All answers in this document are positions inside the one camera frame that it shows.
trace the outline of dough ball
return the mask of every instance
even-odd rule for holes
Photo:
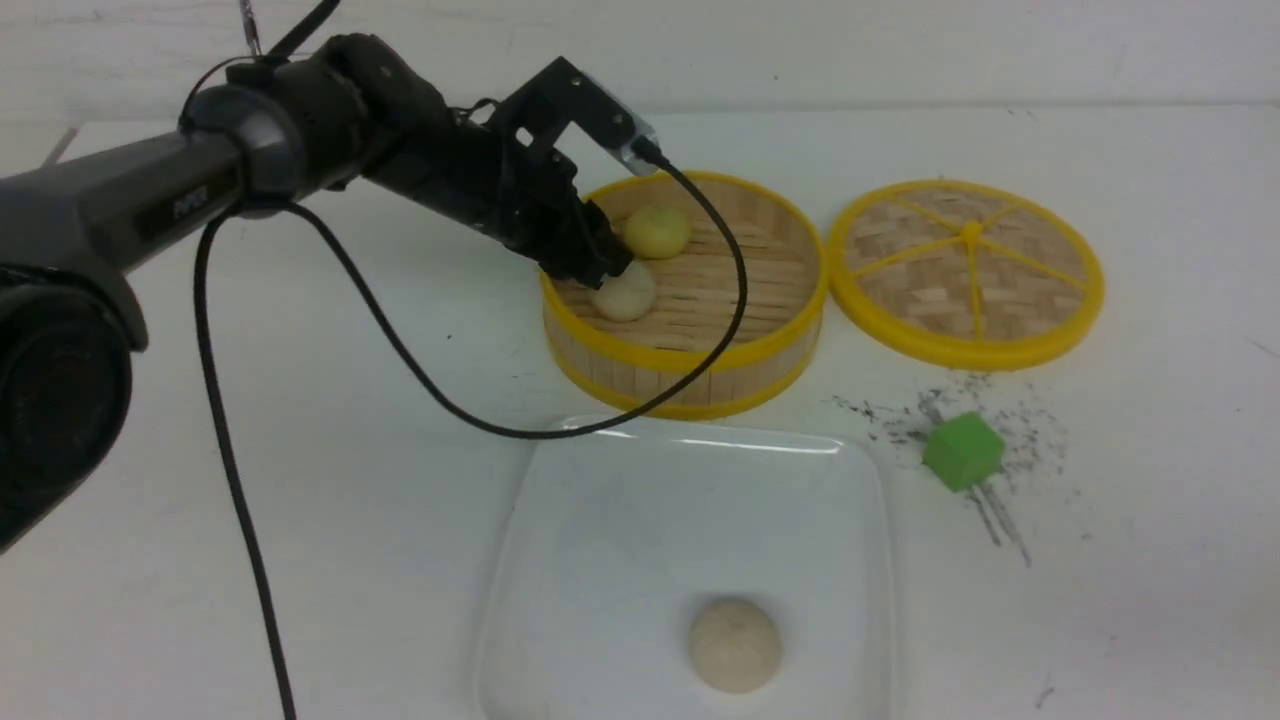
[[[707,603],[689,629],[689,660],[704,683],[749,693],[778,671],[782,641],[773,619],[749,600]]]
[[[591,305],[614,323],[637,320],[653,307],[658,299],[658,283],[653,273],[639,260],[632,260],[616,278],[604,278],[600,290],[589,293]]]
[[[627,218],[622,242],[637,258],[666,260],[684,252],[694,234],[689,215],[671,205],[645,205]]]

